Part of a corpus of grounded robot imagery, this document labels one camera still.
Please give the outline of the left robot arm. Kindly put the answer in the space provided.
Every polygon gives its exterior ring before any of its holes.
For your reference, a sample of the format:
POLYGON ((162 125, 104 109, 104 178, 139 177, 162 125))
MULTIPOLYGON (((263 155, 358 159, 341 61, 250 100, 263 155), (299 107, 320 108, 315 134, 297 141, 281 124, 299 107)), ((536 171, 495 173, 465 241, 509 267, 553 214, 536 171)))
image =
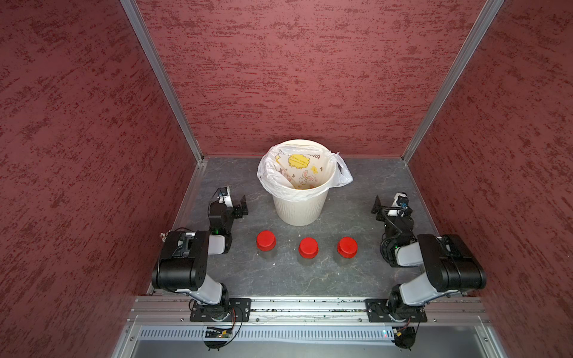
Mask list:
POLYGON ((195 301, 191 320, 235 321, 237 311, 231 306, 228 289, 207 274, 207 261, 231 250, 234 220, 249 214, 246 198, 238 205, 225 196, 218 198, 207 214, 207 231, 168 232, 152 273, 152 287, 191 297, 195 301))

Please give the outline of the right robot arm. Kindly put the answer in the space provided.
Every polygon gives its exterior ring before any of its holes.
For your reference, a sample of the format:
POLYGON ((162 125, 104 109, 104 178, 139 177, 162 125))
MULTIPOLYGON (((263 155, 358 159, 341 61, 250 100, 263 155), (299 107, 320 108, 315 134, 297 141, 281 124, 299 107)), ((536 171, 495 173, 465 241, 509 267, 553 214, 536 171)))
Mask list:
POLYGON ((395 194, 390 206, 376 197, 371 213, 384 223, 379 249, 386 263, 392 268, 421 268, 422 274, 395 285, 388 298, 365 300, 370 322, 425 322, 424 308, 431 301, 485 288, 486 272, 458 235, 414 234, 413 210, 405 193, 395 194))

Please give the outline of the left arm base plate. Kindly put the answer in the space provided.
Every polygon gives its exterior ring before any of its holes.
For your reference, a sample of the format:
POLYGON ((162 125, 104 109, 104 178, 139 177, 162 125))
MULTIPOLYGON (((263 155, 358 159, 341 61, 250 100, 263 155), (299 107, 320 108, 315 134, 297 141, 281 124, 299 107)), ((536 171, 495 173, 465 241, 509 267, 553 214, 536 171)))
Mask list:
POLYGON ((193 301, 190 305, 191 322, 248 322, 252 308, 250 298, 224 299, 216 305, 193 301))

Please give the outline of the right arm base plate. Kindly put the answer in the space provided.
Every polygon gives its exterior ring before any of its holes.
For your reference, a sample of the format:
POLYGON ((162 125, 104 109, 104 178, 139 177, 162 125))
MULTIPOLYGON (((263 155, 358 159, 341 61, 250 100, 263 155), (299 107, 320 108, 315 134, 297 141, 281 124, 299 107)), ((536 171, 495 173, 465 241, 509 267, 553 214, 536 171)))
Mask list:
POLYGON ((366 314, 371 323, 405 324, 428 321, 423 307, 408 306, 403 303, 388 304, 385 298, 369 298, 364 301, 366 314))

